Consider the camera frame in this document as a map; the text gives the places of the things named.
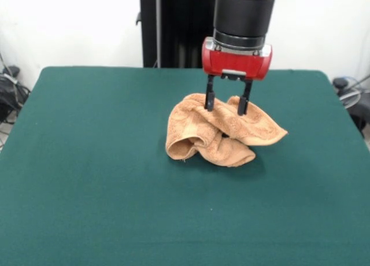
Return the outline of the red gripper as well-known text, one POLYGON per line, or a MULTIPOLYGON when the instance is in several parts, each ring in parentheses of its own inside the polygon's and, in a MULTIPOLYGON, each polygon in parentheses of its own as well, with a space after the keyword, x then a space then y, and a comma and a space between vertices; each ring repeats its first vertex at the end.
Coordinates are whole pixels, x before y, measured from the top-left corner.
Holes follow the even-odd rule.
POLYGON ((235 50, 221 46, 212 37, 205 38, 202 45, 202 66, 208 74, 205 109, 214 108, 214 76, 235 76, 245 80, 245 89, 239 98, 238 115, 247 113, 251 92, 251 80, 262 80, 269 71, 272 46, 264 45, 259 50, 235 50))

